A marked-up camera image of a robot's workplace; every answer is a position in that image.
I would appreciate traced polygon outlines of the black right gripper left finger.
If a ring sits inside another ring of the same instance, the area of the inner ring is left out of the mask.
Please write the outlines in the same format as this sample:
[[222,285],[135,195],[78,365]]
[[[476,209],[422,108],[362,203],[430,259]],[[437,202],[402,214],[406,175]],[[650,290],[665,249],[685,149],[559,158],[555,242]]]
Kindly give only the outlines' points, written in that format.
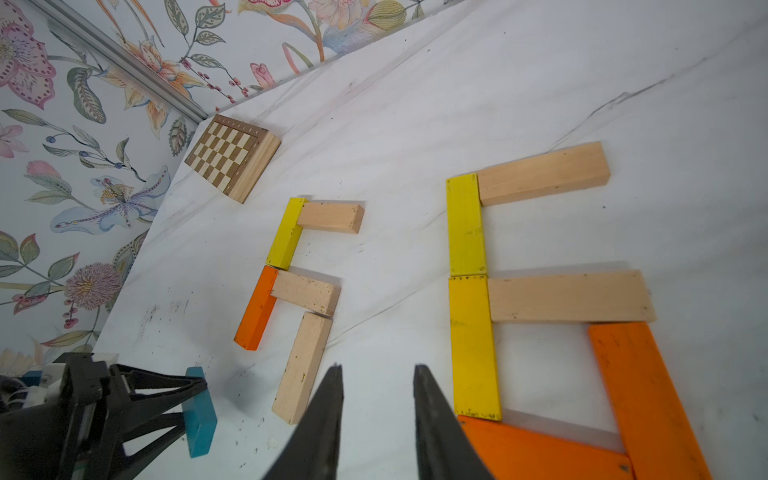
[[263,479],[336,479],[343,402],[343,370],[334,365]]

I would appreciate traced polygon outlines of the yellow block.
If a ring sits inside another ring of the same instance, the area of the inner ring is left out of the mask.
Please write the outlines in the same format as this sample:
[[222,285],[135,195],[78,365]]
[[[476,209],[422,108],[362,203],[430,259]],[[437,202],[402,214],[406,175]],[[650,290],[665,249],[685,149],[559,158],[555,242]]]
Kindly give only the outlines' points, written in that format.
[[488,278],[449,280],[453,403],[461,416],[502,420]]
[[289,200],[266,257],[267,265],[281,270],[289,269],[302,233],[298,220],[307,202],[304,198]]
[[488,273],[478,175],[446,180],[446,215],[452,277]]

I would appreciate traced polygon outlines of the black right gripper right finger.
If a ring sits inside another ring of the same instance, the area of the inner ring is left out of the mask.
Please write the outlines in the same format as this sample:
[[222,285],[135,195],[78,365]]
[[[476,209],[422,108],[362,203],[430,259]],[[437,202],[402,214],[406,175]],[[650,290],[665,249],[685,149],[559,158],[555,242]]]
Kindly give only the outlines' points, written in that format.
[[413,393],[419,478],[493,479],[424,364],[415,366]]

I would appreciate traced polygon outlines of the teal block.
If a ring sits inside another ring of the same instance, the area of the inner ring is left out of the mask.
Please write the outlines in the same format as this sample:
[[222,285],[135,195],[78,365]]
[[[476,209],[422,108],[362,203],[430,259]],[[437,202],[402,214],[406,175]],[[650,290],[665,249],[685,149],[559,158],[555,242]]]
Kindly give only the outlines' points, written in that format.
[[192,399],[185,400],[182,413],[189,456],[198,458],[207,455],[217,427],[217,416],[208,387]]

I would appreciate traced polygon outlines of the orange block front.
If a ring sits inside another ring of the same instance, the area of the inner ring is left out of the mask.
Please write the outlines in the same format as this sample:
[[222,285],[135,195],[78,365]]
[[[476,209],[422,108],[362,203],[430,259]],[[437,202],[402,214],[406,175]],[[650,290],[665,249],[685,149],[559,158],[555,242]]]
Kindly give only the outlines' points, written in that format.
[[473,417],[458,418],[496,479],[632,479],[628,456]]

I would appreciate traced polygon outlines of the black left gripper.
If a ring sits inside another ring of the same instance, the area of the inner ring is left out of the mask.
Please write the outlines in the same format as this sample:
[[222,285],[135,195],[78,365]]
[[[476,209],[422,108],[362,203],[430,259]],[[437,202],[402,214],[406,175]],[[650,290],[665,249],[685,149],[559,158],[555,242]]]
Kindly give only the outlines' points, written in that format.
[[[3,479],[135,479],[185,433],[182,413],[164,413],[207,390],[202,377],[122,364],[109,370],[106,362],[95,362],[90,354],[64,358],[54,399],[1,415]],[[110,373],[116,381],[119,417],[151,420],[119,434],[111,454],[102,444]],[[125,453],[125,440],[159,430],[166,432],[135,454]]]

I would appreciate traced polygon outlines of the orange block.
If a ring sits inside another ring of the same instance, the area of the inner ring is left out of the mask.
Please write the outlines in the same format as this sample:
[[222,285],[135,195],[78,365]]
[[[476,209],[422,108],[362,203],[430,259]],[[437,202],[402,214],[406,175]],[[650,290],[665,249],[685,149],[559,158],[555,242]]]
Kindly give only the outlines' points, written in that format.
[[596,324],[588,335],[634,476],[710,479],[649,326]]
[[276,303],[272,290],[278,272],[278,269],[265,265],[249,300],[234,337],[235,343],[245,350],[255,351],[259,347]]
[[496,479],[632,479],[628,456],[473,417],[458,418]]

